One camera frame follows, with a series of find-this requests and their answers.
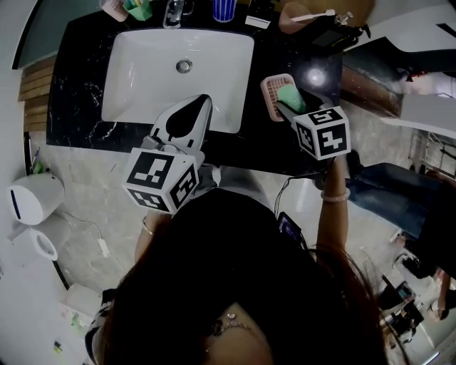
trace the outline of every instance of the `sink drain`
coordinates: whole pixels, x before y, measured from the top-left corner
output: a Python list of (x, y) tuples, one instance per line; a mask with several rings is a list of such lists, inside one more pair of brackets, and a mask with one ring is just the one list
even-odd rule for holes
[(176, 70), (178, 73), (189, 73), (192, 66), (193, 62), (191, 60), (180, 60), (176, 63)]

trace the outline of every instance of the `bracelet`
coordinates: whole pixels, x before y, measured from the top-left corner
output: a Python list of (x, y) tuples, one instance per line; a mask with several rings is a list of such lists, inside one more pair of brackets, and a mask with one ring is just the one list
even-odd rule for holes
[(142, 220), (142, 228), (143, 228), (144, 231), (146, 231), (149, 235), (151, 235), (151, 236), (154, 235), (154, 232), (152, 232), (151, 230), (149, 230), (149, 228), (147, 228), (147, 226), (145, 225), (145, 217), (144, 217), (144, 219)]
[(323, 192), (321, 192), (321, 199), (323, 199), (324, 202), (343, 202), (344, 200), (347, 200), (349, 196), (350, 190), (347, 187), (345, 194), (339, 195), (338, 197), (327, 197)]

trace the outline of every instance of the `white toothbrush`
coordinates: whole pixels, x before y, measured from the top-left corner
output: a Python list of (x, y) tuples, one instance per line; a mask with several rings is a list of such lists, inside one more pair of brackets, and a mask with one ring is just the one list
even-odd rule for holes
[(291, 18), (291, 20), (297, 22), (297, 21), (317, 18), (319, 16), (331, 16), (331, 15), (336, 15), (336, 11), (334, 9), (326, 10), (324, 13), (321, 13), (321, 14), (309, 14), (309, 15), (297, 16), (296, 18)]

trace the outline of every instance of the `black marble countertop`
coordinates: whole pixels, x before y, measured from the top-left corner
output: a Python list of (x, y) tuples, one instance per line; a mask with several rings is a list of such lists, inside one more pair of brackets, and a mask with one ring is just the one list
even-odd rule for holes
[[(160, 28), (166, 1), (153, 2), (152, 18), (145, 22), (129, 17), (118, 23), (104, 12), (68, 23), (54, 68), (48, 108), (49, 145), (130, 152), (150, 132), (150, 124), (114, 123), (101, 119), (103, 90), (114, 39), (130, 29)], [(338, 105), (342, 55), (313, 56), (279, 31), (278, 14), (267, 30), (244, 24), (247, 7), (237, 5), (236, 16), (227, 24), (212, 18), (212, 3), (199, 1), (193, 15), (182, 19), (182, 28), (216, 29), (247, 34), (254, 38), (249, 84), (237, 134), (209, 131), (203, 152), (206, 162), (301, 175), (320, 169), (310, 155), (298, 147), (288, 123), (269, 118), (260, 83), (267, 76), (289, 73), (297, 87), (323, 94)], [(317, 72), (321, 85), (311, 82), (309, 71)]]

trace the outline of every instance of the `necklace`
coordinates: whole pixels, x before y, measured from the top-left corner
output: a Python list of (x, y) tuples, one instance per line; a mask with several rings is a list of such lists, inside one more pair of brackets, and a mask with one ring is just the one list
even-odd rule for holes
[(223, 324), (223, 322), (221, 320), (218, 320), (212, 325), (212, 336), (220, 337), (228, 329), (242, 328), (242, 329), (245, 329), (246, 331), (248, 331), (253, 337), (257, 337), (254, 334), (254, 332), (252, 331), (252, 328), (250, 328), (246, 324), (243, 324), (236, 320), (235, 313), (228, 313), (227, 318), (228, 318), (229, 322), (226, 324)]

